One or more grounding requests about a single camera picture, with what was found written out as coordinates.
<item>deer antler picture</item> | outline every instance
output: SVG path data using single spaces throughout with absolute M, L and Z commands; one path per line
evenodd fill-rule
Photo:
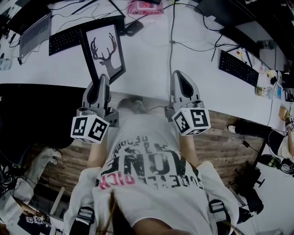
M 109 33 L 109 38 L 111 40 L 111 43 L 112 43 L 112 46 L 113 46 L 113 50 L 110 52 L 108 47 L 107 47 L 107 51 L 108 51 L 108 58 L 105 58 L 104 55 L 103 55 L 103 52 L 101 53 L 102 54 L 102 57 L 99 57 L 97 55 L 97 51 L 98 51 L 98 48 L 96 48 L 96 45 L 95 45 L 95 39 L 93 39 L 93 41 L 91 42 L 91 45 L 90 45 L 90 49 L 91 49 L 91 53 L 93 55 L 93 59 L 94 60 L 102 60 L 100 62 L 101 65 L 105 65 L 106 69 L 107 69 L 107 73 L 109 75 L 109 77 L 111 78 L 113 75 L 115 75 L 116 73 L 118 73 L 121 68 L 118 67 L 118 68 L 114 68 L 112 66 L 112 63 L 111 63 L 111 57 L 112 55 L 114 54 L 114 52 L 116 51 L 117 49 L 117 43 L 115 41 L 115 37 L 113 37 L 113 35 L 111 33 Z

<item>white desk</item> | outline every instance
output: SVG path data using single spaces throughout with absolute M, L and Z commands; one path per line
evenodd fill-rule
M 61 2 L 49 8 L 59 8 L 70 3 Z M 114 11 L 113 6 L 108 6 L 106 0 L 99 0 L 98 8 L 94 16 Z M 115 1 L 118 8 L 127 7 L 127 1 Z M 171 4 L 163 0 L 164 6 Z M 85 3 L 73 4 L 53 14 L 70 15 L 73 11 Z M 213 48 L 219 38 L 218 32 L 207 30 L 202 21 L 202 16 L 187 6 L 175 7 L 175 27 L 173 40 L 197 50 Z M 65 22 L 81 17 L 91 16 L 95 6 L 84 11 L 80 15 L 70 17 L 54 16 L 52 19 L 52 34 L 54 34 Z M 168 100 L 169 97 L 169 52 L 170 52 L 170 27 L 172 22 L 172 7 L 164 11 L 164 15 L 147 16 L 141 20 L 144 29 L 133 37 L 121 37 L 126 73 L 117 79 L 110 87 L 111 91 L 142 95 Z M 69 22 L 62 29 L 92 20 L 82 18 Z M 125 22 L 133 21 L 128 16 Z M 222 28 L 221 25 L 209 21 L 206 24 L 213 29 Z M 219 41 L 233 43 L 222 37 Z M 13 65 L 9 71 L 0 72 L 0 83 L 26 83 L 26 84 L 51 84 L 73 87 L 87 87 L 91 81 L 90 74 L 84 59 L 81 46 L 48 56 L 49 41 L 44 42 L 38 53 L 32 53 L 23 65 L 19 65 L 13 58 Z M 8 48 L 8 40 L 1 41 L 0 53 L 11 55 L 14 48 Z M 16 47 L 13 56 L 18 56 Z M 213 50 L 206 52 L 194 52 L 182 45 L 174 45 L 172 57 L 172 70 L 180 70 L 187 74 L 198 86 L 201 99 L 206 108 L 267 125 L 271 112 L 271 100 L 258 97 L 254 93 L 254 87 L 242 80 L 231 76 L 218 69 L 218 55 L 216 53 L 213 62 L 211 57 Z M 284 123 L 278 117 L 281 101 L 275 99 L 272 105 L 271 121 L 269 126 L 278 130 L 285 130 Z

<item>picture frame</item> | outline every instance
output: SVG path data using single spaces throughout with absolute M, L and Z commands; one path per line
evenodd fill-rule
M 120 25 L 120 19 L 104 18 L 80 28 L 81 45 L 93 83 L 106 74 L 111 84 L 125 73 Z

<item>black pants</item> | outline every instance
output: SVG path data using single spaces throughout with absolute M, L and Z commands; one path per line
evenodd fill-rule
M 237 134 L 250 135 L 254 137 L 263 138 L 267 145 L 270 146 L 274 154 L 277 155 L 279 147 L 281 145 L 284 136 L 277 131 L 272 130 L 270 127 L 248 122 L 238 122 L 236 123 L 235 132 Z

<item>keyboard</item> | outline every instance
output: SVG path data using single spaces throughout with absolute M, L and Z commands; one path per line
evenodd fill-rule
M 231 54 L 221 51 L 219 69 L 256 87 L 258 72 Z
M 49 38 L 49 56 L 54 55 L 60 51 L 69 49 L 71 47 L 80 45 L 80 35 L 79 30 L 83 26 L 90 26 L 92 24 L 101 24 L 106 21 L 117 20 L 119 22 L 119 35 L 123 36 L 124 33 L 124 17 L 123 16 L 114 16 L 107 17 L 103 19 L 97 19 L 94 21 L 89 21 L 83 24 L 73 26 L 71 28 L 65 29 L 61 32 L 58 32 Z
M 44 18 L 40 22 L 38 22 L 36 25 L 34 25 L 32 28 L 30 28 L 27 32 L 25 32 L 22 35 L 22 39 L 20 40 L 20 47 L 22 48 L 25 46 L 30 40 L 32 40 L 34 37 L 39 35 L 40 33 L 46 31 L 49 26 L 49 17 Z

